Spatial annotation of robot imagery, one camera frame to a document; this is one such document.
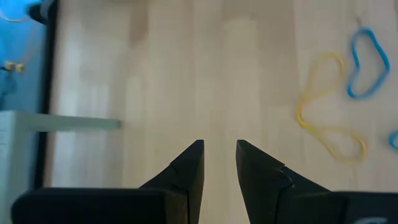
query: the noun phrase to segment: wooden floor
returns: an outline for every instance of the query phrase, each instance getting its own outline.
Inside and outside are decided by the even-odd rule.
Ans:
[[[246,139],[332,190],[398,190],[398,2],[393,0],[68,0],[62,1],[52,112],[119,118],[111,133],[60,133],[51,141],[47,184],[138,187],[196,139],[205,140],[200,223],[249,223],[235,145]],[[336,162],[294,120],[310,62],[344,56],[356,17],[373,29],[391,61],[384,88],[353,101],[344,84],[305,110],[314,124],[343,125],[366,137],[368,159]],[[383,69],[359,41],[363,91]],[[320,73],[322,88],[337,65]],[[359,146],[331,135],[346,155]]]

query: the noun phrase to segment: yellow rubber band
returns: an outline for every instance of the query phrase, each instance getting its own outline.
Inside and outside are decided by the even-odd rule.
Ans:
[[[318,69],[319,69],[319,64],[322,60],[328,60],[328,59],[334,59],[338,62],[339,67],[340,67],[340,75],[338,79],[336,79],[335,82],[332,82],[332,84],[328,87],[325,88],[324,90],[318,91],[316,93],[311,93],[313,89],[313,83],[318,75]],[[299,125],[306,129],[310,134],[312,134],[321,144],[324,145],[324,147],[330,152],[330,154],[337,159],[338,161],[341,162],[361,162],[367,158],[368,155],[368,149],[366,147],[365,140],[361,137],[360,134],[345,128],[345,127],[334,127],[334,126],[325,126],[325,127],[318,127],[312,124],[306,123],[303,118],[302,118],[302,111],[305,106],[308,104],[312,103],[314,100],[316,100],[319,97],[325,96],[329,94],[331,91],[335,90],[338,88],[342,83],[344,82],[346,78],[346,72],[345,72],[345,66],[344,66],[344,61],[343,59],[334,52],[327,52],[324,54],[319,55],[315,61],[313,62],[311,69],[310,69],[310,74],[308,78],[308,83],[307,86],[305,87],[302,96],[300,97],[299,103],[296,107],[295,110],[295,118]],[[349,136],[350,138],[354,139],[355,141],[358,141],[361,145],[361,153],[360,155],[356,157],[346,157],[336,151],[327,138],[324,136],[326,133],[341,133],[343,135]]]

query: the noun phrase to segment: blue rubber band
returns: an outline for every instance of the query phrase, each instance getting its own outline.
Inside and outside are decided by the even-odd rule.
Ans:
[[[388,142],[390,144],[391,147],[393,147],[394,149],[398,150],[398,146],[396,145],[396,139],[398,138],[398,130],[393,131],[389,138],[388,138]]]
[[[359,76],[359,72],[361,71],[361,62],[359,61],[358,54],[356,53],[355,47],[356,47],[358,38],[361,35],[368,35],[370,37],[376,50],[379,52],[379,55],[380,55],[386,69],[379,75],[379,78],[377,78],[377,80],[374,82],[373,86],[371,86],[369,89],[367,89],[363,94],[356,95],[353,91],[353,85]],[[374,32],[369,28],[360,28],[354,34],[353,39],[351,41],[351,51],[352,51],[354,62],[355,62],[355,71],[348,78],[347,94],[352,99],[364,100],[368,97],[373,96],[375,94],[375,92],[377,92],[378,89],[380,89],[380,87],[382,86],[382,84],[386,81],[386,78],[388,77],[388,74],[390,73],[390,62],[388,60],[386,53],[383,51],[383,49],[377,42]]]

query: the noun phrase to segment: blue object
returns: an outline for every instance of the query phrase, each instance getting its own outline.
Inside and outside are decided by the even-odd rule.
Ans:
[[[356,52],[356,42],[358,41],[358,38],[361,35],[368,35],[370,37],[376,50],[379,52],[379,55],[380,55],[386,69],[379,75],[379,78],[377,78],[377,80],[374,82],[374,84],[370,88],[368,88],[361,95],[356,95],[353,91],[353,85],[359,76],[359,72],[361,71],[361,62],[359,61],[358,54]],[[383,51],[383,49],[377,42],[374,32],[369,28],[360,28],[354,34],[353,39],[351,40],[351,51],[352,51],[353,58],[355,61],[355,71],[348,78],[347,94],[352,99],[364,100],[368,97],[373,96],[375,94],[375,92],[377,92],[378,89],[380,89],[380,87],[382,86],[382,84],[386,81],[386,78],[387,78],[388,74],[390,73],[390,62],[388,60],[386,53]]]
[[[393,131],[389,138],[388,138],[388,142],[390,144],[391,147],[393,147],[394,149],[398,150],[398,146],[396,145],[396,139],[398,138],[398,130]]]

